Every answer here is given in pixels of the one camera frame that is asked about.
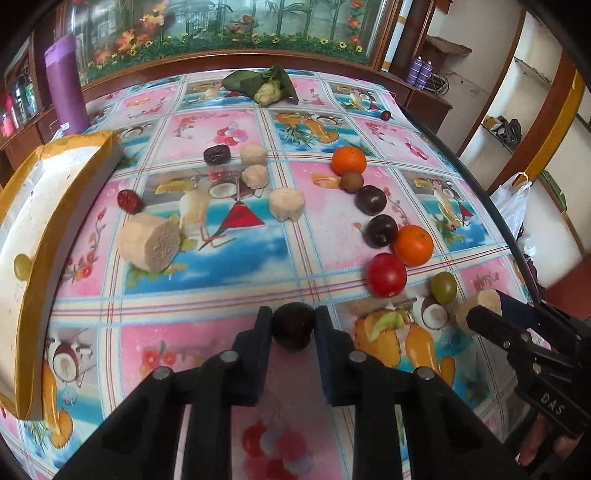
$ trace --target red date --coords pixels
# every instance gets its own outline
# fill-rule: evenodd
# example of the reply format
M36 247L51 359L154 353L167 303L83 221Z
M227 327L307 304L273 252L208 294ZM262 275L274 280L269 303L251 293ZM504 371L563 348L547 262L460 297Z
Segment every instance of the red date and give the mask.
M122 210L132 215L139 213L144 208L144 203L133 190L121 190L117 194L117 204Z

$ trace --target glass cabinet door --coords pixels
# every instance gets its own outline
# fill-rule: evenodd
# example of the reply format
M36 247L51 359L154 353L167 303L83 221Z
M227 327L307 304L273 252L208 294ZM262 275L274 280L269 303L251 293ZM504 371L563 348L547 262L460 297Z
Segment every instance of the glass cabinet door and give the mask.
M145 61L271 48L368 63L388 0L69 0L83 83Z

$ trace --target spray can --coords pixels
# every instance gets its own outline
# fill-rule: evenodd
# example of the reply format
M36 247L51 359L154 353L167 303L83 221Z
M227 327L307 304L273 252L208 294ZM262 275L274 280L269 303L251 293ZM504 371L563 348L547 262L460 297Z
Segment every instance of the spray can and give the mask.
M428 61L427 63L423 63L421 67L421 71L418 73L417 81L414 83L414 86L419 90L423 90L425 85L427 84L427 80L431 78L431 73L433 72L433 67L431 67L431 62Z
M417 77L419 72L421 72L421 68L423 66L423 61L421 57L414 59L413 62L410 64L410 71L408 72L407 83L409 85L414 85L417 81Z

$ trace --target bottle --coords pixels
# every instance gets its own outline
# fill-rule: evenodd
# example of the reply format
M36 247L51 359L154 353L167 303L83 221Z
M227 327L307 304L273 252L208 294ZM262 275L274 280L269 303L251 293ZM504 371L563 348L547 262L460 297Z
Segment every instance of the bottle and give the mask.
M2 127L4 129L4 135L10 137L14 133L14 122L10 116L10 113L4 111L2 115Z
M4 100L4 108L6 109L8 115L11 117L14 127L19 128L21 124L19 123L17 111L14 108L14 100L12 100L12 95L10 95L10 93L6 95L6 99Z
M33 90L33 83L30 81L30 79L27 79L28 83L27 86L25 87L25 92L27 93L27 101L29 103L29 111L31 112L31 115L36 115L38 113L37 110L37 102L35 101L35 92Z
M64 135L81 134L90 127L76 63L76 37L70 33L45 52L51 100Z
M14 109L17 112L19 123L24 125L31 117L29 111L29 101L27 99L27 91L25 90L25 78L21 75L17 84L14 86Z
M423 90L425 85L427 84L427 80L431 78L431 73L433 72L433 67L431 67L431 62L428 61L427 63L423 63L421 67L421 71L418 73L417 81L414 83L414 86L419 90Z
M408 72L407 83L409 85L414 85L417 81L417 77L421 68L423 66L423 60L421 57L414 59L413 62L410 64L410 71Z

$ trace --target orange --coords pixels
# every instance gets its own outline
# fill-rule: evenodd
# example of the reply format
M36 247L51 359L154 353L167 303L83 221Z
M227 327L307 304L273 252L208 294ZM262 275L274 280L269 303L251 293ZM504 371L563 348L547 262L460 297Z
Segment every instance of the orange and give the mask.
M423 265L433 255L433 238L418 225L404 225L398 230L396 240L390 246L407 267Z
M330 160L330 166L337 175L342 175L346 171L363 173L367 164L365 154L357 147L339 147Z

